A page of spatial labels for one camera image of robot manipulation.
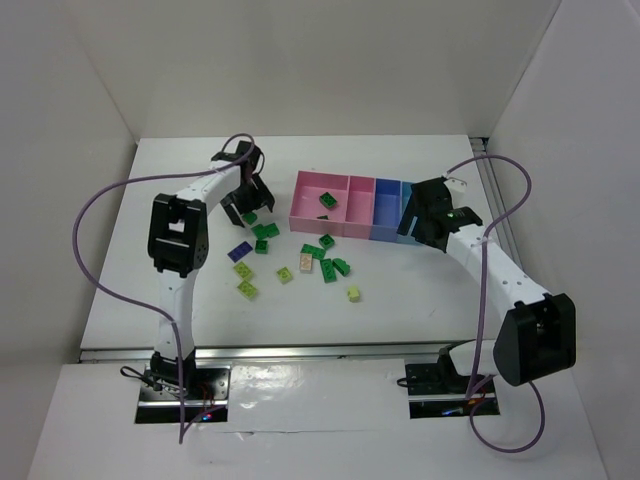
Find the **green lego brick pair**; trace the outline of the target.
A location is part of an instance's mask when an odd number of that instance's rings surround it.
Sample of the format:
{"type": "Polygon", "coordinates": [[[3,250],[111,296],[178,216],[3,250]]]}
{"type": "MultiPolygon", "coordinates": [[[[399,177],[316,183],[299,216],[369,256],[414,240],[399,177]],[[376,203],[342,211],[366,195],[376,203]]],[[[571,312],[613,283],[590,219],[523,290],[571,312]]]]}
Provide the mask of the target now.
{"type": "Polygon", "coordinates": [[[264,240],[268,237],[268,231],[266,227],[262,224],[257,224],[251,228],[252,233],[255,235],[257,240],[264,240]]]}
{"type": "Polygon", "coordinates": [[[266,225],[265,230],[268,238],[274,238],[280,234],[279,228],[275,223],[266,225]]]}

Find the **large pink container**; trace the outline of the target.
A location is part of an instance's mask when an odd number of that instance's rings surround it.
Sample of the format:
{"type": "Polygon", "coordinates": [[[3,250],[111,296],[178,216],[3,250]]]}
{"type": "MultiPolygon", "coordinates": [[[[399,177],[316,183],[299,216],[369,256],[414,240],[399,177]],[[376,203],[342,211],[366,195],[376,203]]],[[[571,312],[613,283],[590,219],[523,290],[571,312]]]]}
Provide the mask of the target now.
{"type": "Polygon", "coordinates": [[[317,235],[344,235],[349,177],[314,171],[299,171],[289,214],[291,231],[317,235]],[[338,205],[328,210],[321,205],[319,196],[330,192],[338,205]],[[328,215],[329,220],[316,217],[328,215]]]}

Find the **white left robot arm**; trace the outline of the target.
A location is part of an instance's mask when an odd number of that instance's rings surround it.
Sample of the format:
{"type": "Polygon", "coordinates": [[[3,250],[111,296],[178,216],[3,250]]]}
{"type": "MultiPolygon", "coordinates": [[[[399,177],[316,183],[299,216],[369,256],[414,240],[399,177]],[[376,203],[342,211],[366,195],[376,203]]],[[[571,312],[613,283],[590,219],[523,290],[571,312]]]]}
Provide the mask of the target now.
{"type": "Polygon", "coordinates": [[[258,159],[200,176],[173,195],[152,203],[147,251],[159,274],[162,311],[151,357],[152,378],[189,390],[196,376],[192,333],[194,287],[209,255],[208,215],[218,206],[231,223],[275,199],[259,176],[258,159]]]}

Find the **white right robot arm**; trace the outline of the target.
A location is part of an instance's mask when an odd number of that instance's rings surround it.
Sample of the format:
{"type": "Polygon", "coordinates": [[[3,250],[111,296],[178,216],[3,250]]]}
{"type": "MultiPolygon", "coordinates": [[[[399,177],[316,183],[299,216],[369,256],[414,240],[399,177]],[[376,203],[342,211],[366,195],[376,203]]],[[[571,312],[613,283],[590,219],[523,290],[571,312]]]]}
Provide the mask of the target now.
{"type": "Polygon", "coordinates": [[[438,177],[411,186],[397,229],[454,259],[480,285],[479,327],[485,326],[486,306],[501,321],[495,339],[476,332],[469,347],[448,350],[459,374],[464,357],[471,357],[466,375],[473,388],[488,376],[500,376],[520,386],[576,363],[576,307],[566,294],[551,294],[492,241],[481,218],[469,207],[453,205],[454,181],[438,177]]]}

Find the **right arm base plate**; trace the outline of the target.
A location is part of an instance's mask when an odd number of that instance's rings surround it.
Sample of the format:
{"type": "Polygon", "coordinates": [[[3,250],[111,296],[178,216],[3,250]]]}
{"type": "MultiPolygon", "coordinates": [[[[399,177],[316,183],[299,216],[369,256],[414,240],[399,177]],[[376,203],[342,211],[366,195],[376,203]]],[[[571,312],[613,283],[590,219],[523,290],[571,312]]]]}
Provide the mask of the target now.
{"type": "Polygon", "coordinates": [[[493,382],[467,399],[468,378],[441,361],[406,364],[396,384],[407,392],[411,419],[468,417],[474,408],[479,416],[500,414],[493,382]]]}

